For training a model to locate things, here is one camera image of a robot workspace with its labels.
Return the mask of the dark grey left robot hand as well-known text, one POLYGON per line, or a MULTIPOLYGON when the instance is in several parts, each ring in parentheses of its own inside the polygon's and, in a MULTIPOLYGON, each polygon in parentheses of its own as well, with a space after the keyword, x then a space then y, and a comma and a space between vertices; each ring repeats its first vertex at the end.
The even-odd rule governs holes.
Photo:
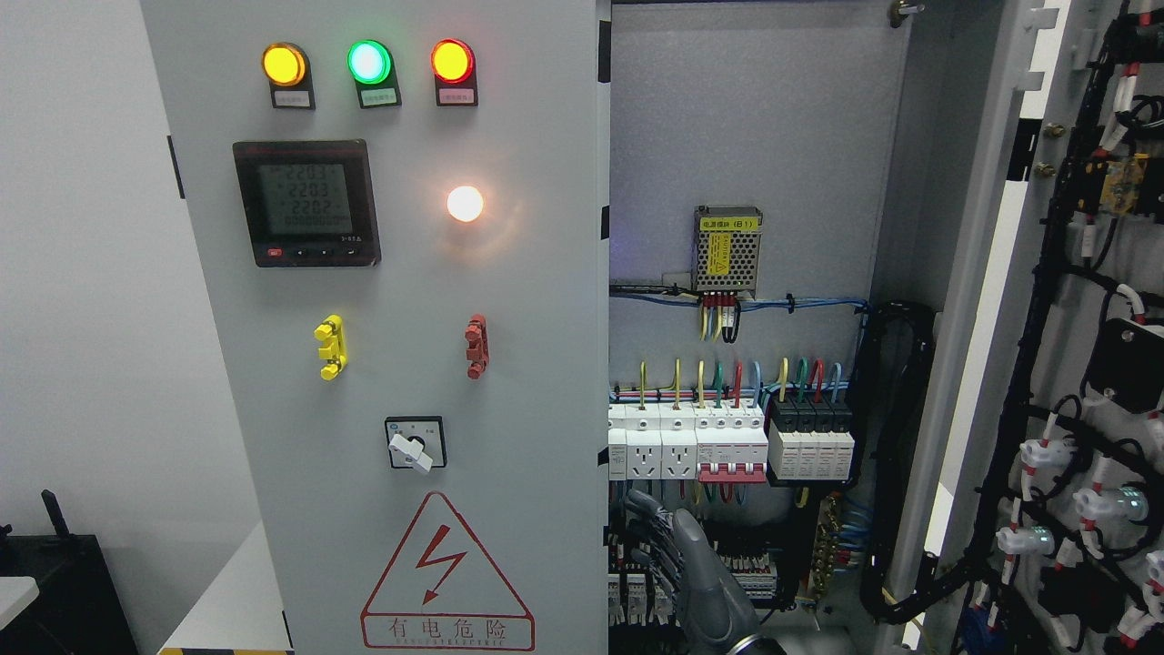
POLYGON ((668 511, 652 494, 632 489, 625 498, 629 529, 648 551, 636 562, 650 567, 674 604, 687 643, 696 654, 759 654, 760 622, 752 601, 714 551, 697 519, 668 511))

